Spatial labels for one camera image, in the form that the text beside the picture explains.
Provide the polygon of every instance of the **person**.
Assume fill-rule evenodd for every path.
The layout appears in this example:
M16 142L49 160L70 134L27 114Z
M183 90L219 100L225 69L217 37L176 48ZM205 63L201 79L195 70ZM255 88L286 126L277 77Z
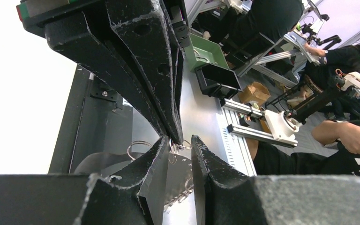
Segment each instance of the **person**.
M308 63L300 82L303 82L305 76L308 75L320 89L325 90L329 86L329 78L336 76L336 69L340 69L344 74L360 73L360 44L348 45L333 50L318 49L309 44L305 44L304 48L312 55L322 57L324 63L317 67L312 63ZM308 88L301 87L299 96L289 99L287 102L291 106L298 105L306 100L308 93Z
M237 46L242 46L261 32L275 43L297 26L303 11L301 0L253 0L247 14L238 14L230 8L209 40L220 43L228 34ZM267 43L257 41L247 46L245 51L255 55L264 52L267 47ZM222 50L227 54L231 47L224 45Z
M335 120L346 120L344 113L350 113L350 120L359 119L356 115L353 114L353 110L357 111L360 114L360 99L343 96L340 99L332 101L332 105L325 106L324 108L318 110L320 113L334 113Z
M257 175L355 175L360 176L360 120L326 120L312 131L322 145L337 143L338 152L330 157L314 153L290 156L274 145L247 139Z

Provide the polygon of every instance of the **keyring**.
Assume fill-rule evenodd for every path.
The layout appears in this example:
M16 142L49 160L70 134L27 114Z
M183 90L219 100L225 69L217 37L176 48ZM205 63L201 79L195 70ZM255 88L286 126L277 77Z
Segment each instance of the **keyring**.
M184 141L183 141L183 142L185 142L185 143L189 144L190 146L189 146L189 147L187 147L187 146L180 145L180 144L177 144L177 146L178 146L178 147L180 147L181 149L191 149L191 148L192 148L192 147L191 147L191 143L190 143L190 142L188 142L186 139L184 139Z
M192 179L192 177L188 178L186 180L186 183L184 184L184 187L186 188L186 191L188 191L189 193L192 193L193 189L194 189L194 185L192 184L190 187L187 188L188 182Z
M168 158L169 160L169 163L171 164L175 164L177 162L177 155L179 154L179 149L177 148L177 145L174 144L173 146L169 146L170 147L170 152L169 153L172 153L173 154L173 158L174 158L174 162L171 162L170 161L170 158Z
M132 151L130 150L132 148L133 145L137 145L137 144L142 144L142 145L146 145L150 148L152 148L152 145L148 142L145 141L134 141L132 142L129 147L126 149L126 153L127 155L132 159L132 160L136 160L136 158L134 158L130 153L132 153Z

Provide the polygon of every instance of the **person's hand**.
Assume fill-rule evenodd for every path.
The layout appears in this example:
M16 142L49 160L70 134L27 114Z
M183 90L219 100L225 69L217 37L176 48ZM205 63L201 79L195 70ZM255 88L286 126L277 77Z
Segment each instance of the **person's hand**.
M360 154L360 127L351 123L339 124L339 137L345 149Z
M306 43L303 45L303 47L304 47L305 49L308 49L308 48L310 47L310 44L309 44L308 42L306 42Z

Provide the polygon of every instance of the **black t-shirt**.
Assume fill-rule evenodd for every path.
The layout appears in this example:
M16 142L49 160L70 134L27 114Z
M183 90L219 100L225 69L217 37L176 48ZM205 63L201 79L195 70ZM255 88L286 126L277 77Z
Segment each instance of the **black t-shirt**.
M350 121L360 126L360 120ZM330 157L314 153L293 153L290 156L275 146L259 142L257 155L253 161L258 175L287 174L352 174L360 176L360 155L347 151L339 142L339 151Z
M327 89L328 78L336 75L336 69L340 69L345 74L355 72L349 59L359 54L358 50L352 45L328 50L328 53L326 53L326 64L315 66L312 63L308 63L304 74L308 75L321 89Z
M275 43L297 24L303 11L301 0L254 0L234 28L243 37L261 32Z

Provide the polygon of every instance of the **metal rod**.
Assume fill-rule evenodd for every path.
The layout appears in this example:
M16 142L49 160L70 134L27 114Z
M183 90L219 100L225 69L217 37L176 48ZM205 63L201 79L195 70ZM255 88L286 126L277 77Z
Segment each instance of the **metal rod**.
M190 32L191 32L192 34L195 34L195 35L200 36L200 37L203 36L203 34L202 34L201 32L195 30L194 28L191 28L191 29L190 29Z
M268 134L268 133L261 134L261 133L256 132L256 130L250 129L247 127L230 124L227 129L228 129L228 132L230 132L231 134L241 135L241 136L244 136L247 138L252 138L252 139L255 139L255 140L258 140L261 142L267 142L267 143L276 144L276 145L280 145L280 146L284 146L284 147L288 147L288 148L296 147L296 144L292 145L292 144L287 144L287 143L283 143L283 142L275 140L274 137L272 136L272 134Z
M319 5L321 2L323 2L323 0L318 0L318 1L315 3L315 6L318 7L318 5ZM304 8L307 10L307 9L310 8L310 7L309 7L309 5L307 4L307 6L304 7ZM305 14L303 14L303 15L301 16L301 19L300 19L299 21L303 21L303 19L306 18L306 16L307 16L309 13L311 13L311 12L306 12Z
M198 16L201 9L204 7L207 0L197 0L195 1L194 5L191 7L190 12L188 13L188 24L191 27L192 23Z
M251 114L250 116L256 119L259 119L263 116L262 111L258 110L258 109L254 109L250 106L238 103L238 102L234 102L232 100L228 100L228 99L224 99L222 100L222 107L224 109L228 109L231 111L236 111L238 113L243 113L246 115Z
M261 58L263 58L267 53L271 51L275 46L278 45L283 40L283 38L279 39L273 46L268 48L265 52L262 54L254 57L242 70L237 74L238 77L243 77Z
M300 54L300 51L298 49L293 49L291 51L280 52L280 53L264 56L255 65L260 65L260 64L263 64L263 63L268 63L268 62L273 62L273 61L277 61L277 60L281 60L281 59L286 59L286 58L292 57L292 56L297 55L297 54Z
M296 83L284 78L283 76L275 73L274 71L272 71L270 69L263 67L262 65L254 65L252 68L254 70L272 78L273 80L276 80L276 81L280 82L281 84L284 84L284 85L290 87L290 88L297 85Z
M222 109L222 110L227 118L227 124L238 124L239 125L239 120L238 120L238 116L237 116L236 112L231 112L226 109ZM248 144L246 143L245 137L233 136L232 139L233 139L233 143L237 147L239 147L239 150L241 153L240 156L242 157L242 161L245 165L247 175L248 176L256 175L255 166L253 164L252 156L250 155Z

